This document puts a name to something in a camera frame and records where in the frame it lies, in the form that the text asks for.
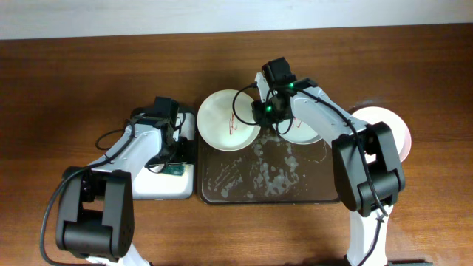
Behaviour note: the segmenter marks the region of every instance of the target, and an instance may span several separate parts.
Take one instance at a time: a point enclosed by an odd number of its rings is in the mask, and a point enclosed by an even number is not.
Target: brown wooden surface
[[[389,259],[473,265],[473,25],[146,35],[0,42],[0,264],[45,265],[41,218],[63,170],[101,153],[154,96],[198,108],[285,56],[345,109],[398,113],[413,146],[389,218]],[[56,209],[47,252],[55,247]],[[283,265],[337,259],[350,241],[338,205],[135,202],[134,244],[155,265]]]

